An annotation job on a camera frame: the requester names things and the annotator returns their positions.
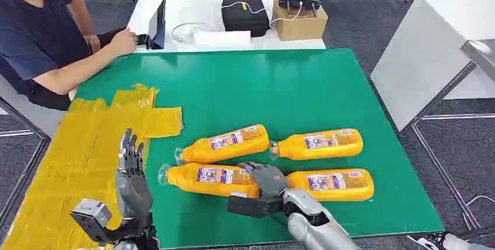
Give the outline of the person's right hand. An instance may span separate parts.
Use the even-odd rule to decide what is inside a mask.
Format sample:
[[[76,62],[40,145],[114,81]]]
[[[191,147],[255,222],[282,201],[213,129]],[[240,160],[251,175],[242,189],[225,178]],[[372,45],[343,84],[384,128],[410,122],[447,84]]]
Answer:
[[[108,47],[115,57],[119,57],[133,53],[137,47],[137,42],[138,36],[129,28],[125,28],[114,35]]]

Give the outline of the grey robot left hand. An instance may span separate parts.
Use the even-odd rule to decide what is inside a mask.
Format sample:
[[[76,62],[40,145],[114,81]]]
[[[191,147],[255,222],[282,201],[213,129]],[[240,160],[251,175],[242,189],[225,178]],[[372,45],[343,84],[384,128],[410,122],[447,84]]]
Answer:
[[[117,203],[123,219],[148,217],[152,205],[142,159],[144,143],[137,143],[137,135],[127,128],[119,142],[118,167],[114,182]]]

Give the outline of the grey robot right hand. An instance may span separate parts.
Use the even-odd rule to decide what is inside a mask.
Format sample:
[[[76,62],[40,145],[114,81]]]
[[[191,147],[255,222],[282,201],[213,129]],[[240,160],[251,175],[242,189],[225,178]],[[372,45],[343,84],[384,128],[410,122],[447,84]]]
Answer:
[[[287,178],[276,166],[255,162],[240,162],[238,166],[252,174],[262,199],[276,199],[290,188]]]

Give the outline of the person's left hand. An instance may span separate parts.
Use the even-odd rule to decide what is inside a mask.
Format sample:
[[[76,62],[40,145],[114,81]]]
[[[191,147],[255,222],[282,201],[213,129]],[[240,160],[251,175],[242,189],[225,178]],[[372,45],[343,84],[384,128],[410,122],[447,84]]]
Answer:
[[[87,45],[89,46],[90,52],[92,54],[98,52],[101,49],[101,43],[97,35],[84,34],[83,38],[85,39]]]

